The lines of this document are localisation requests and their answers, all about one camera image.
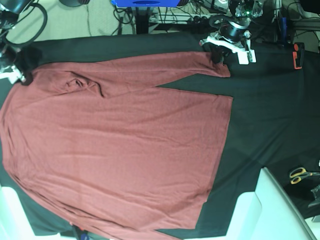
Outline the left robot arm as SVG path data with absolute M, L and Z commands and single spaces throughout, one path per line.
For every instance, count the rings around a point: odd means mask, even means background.
M 210 16 L 208 24 L 216 31 L 199 41 L 200 46 L 212 44 L 223 50 L 228 49 L 237 55 L 238 63 L 255 63 L 256 54 L 251 48 L 252 34 L 249 31 L 254 18 L 263 14 L 263 0 L 229 0 L 230 15 L 215 14 Z

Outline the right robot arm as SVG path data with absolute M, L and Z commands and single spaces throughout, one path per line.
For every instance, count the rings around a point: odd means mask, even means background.
M 7 39 L 9 31 L 13 30 L 23 19 L 21 13 L 28 8 L 39 9 L 43 15 L 43 22 L 37 33 L 28 41 L 13 43 Z M 24 63 L 18 59 L 18 53 L 33 43 L 44 31 L 48 22 L 47 10 L 34 0 L 2 0 L 0 2 L 0 78 L 7 79 L 12 85 L 20 82 L 29 85 L 33 81 L 32 74 Z

